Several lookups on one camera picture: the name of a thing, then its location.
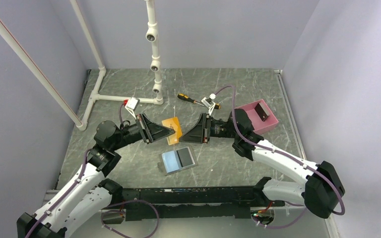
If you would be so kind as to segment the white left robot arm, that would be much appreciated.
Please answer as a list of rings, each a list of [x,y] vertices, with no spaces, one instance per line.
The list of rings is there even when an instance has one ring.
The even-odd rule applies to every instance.
[[[69,182],[34,214],[22,214],[17,222],[19,238],[69,238],[94,214],[105,207],[117,208],[123,201],[123,188],[108,179],[121,156],[116,150],[138,141],[147,144],[175,131],[138,114],[134,124],[117,126],[101,122],[96,144],[86,150],[83,162]]]

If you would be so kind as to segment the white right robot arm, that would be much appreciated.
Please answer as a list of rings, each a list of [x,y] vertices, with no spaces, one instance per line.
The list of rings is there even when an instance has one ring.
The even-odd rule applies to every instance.
[[[323,161],[317,164],[292,155],[254,132],[250,117],[243,109],[234,109],[227,121],[200,114],[198,122],[179,139],[187,143],[208,143],[210,138],[232,138],[232,147],[241,157],[268,165],[291,179],[279,182],[262,178],[254,187],[254,201],[260,206],[270,201],[304,205],[311,213],[328,218],[343,215],[345,188],[335,167]]]

